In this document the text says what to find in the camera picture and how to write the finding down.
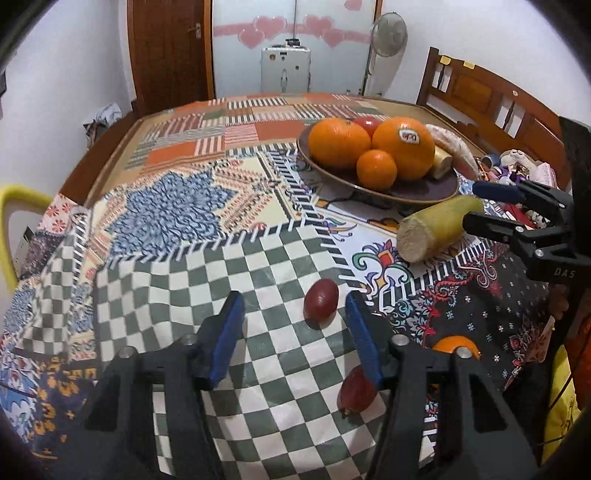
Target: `frosted glass door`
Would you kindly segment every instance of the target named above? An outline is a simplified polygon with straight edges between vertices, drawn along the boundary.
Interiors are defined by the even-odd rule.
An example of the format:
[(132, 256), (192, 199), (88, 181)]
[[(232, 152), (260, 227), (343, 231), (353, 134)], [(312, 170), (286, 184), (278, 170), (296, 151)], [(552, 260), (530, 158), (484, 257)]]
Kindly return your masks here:
[(375, 0), (299, 0), (297, 9), (297, 37), (312, 54), (310, 91), (357, 95)]
[(213, 0), (218, 98), (261, 92), (261, 50), (293, 37), (295, 6), (295, 0)]

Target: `table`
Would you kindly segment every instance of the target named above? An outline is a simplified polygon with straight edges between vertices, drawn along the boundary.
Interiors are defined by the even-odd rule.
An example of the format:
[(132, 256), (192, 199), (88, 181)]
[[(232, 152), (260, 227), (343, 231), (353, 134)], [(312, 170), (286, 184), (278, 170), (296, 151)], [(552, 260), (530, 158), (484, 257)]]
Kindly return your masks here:
[[(340, 383), (359, 363), (343, 320), (351, 289), (367, 295), (376, 321), (425, 347), (471, 338), (505, 388), (539, 335), (545, 285), (527, 280), (504, 246), (468, 236), (407, 264), (396, 231), (412, 208), (326, 181), (298, 157), (297, 135), (321, 118), (392, 114), (445, 125), (416, 106), (344, 95), (195, 103), (149, 117), (122, 143), (91, 209), (57, 196), (0, 343), (0, 404), (33, 454), (55, 460), (121, 347), (150, 351), (196, 331), (232, 288), (246, 298), (243, 337), (229, 375), (204, 393), (229, 479), (366, 473), (385, 395), (361, 414), (337, 410)], [(470, 188), (463, 179), (460, 192)], [(303, 296), (323, 277), (339, 283), (339, 312), (314, 330)], [(423, 455), (436, 415), (432, 396)], [(154, 424), (161, 469), (171, 472), (158, 388)]]

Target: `tangerine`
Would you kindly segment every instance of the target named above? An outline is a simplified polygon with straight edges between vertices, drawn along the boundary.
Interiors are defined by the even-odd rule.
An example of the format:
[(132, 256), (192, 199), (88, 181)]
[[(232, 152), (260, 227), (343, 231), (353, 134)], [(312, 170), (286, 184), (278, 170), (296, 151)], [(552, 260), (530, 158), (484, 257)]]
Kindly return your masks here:
[(357, 161), (359, 183), (370, 190), (388, 190), (396, 180), (397, 173), (392, 155), (383, 150), (369, 150)]
[(462, 335), (451, 335), (449, 337), (443, 337), (439, 340), (433, 350), (437, 350), (438, 352), (444, 353), (452, 353), (456, 348), (459, 346), (465, 346), (470, 349), (472, 355), (474, 355), (478, 360), (480, 360), (480, 350), (476, 346), (472, 340), (468, 337), (464, 337)]
[(310, 154), (321, 165), (334, 170), (355, 168), (357, 159), (371, 148), (369, 134), (345, 118), (326, 118), (310, 131)]

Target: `green and white checkered pattern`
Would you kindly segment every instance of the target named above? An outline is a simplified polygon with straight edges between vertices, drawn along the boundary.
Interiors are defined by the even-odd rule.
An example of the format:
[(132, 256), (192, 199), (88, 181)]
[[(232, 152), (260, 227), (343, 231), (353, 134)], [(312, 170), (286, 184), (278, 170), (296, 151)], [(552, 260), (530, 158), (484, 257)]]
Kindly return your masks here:
[[(238, 290), (246, 303), (243, 335), (228, 376), (203, 395), (227, 479), (357, 478), (369, 468), (385, 405), (378, 396), (361, 414), (343, 418), (337, 410), (341, 383), (359, 364), (339, 273), (313, 227), (179, 260), (120, 262), (96, 276), (102, 360), (125, 345), (140, 352), (168, 346), (197, 331)], [(324, 329), (303, 317), (305, 293), (321, 278), (335, 280), (340, 291)], [(163, 415), (155, 411), (160, 437)], [(167, 439), (158, 444), (161, 468), (170, 469)]]
[(161, 472), (174, 475), (173, 454), (170, 450), (164, 400), (164, 386), (155, 385), (152, 393), (152, 406), (154, 408), (154, 434), (156, 436), (158, 466)]
[(33, 320), (23, 330), (17, 348), (46, 355), (63, 352), (77, 273), (75, 245), (76, 231), (71, 229), (43, 268), (31, 304)]

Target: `chair backrest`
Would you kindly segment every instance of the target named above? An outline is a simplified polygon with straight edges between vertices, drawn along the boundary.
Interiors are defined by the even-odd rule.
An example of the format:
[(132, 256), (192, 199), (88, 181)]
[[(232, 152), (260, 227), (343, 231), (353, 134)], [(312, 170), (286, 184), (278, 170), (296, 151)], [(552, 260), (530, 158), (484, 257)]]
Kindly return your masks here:
[(548, 162), (559, 188), (567, 187), (570, 172), (558, 115), (508, 80), (431, 47), (417, 105), (443, 114), (489, 153), (516, 148)]

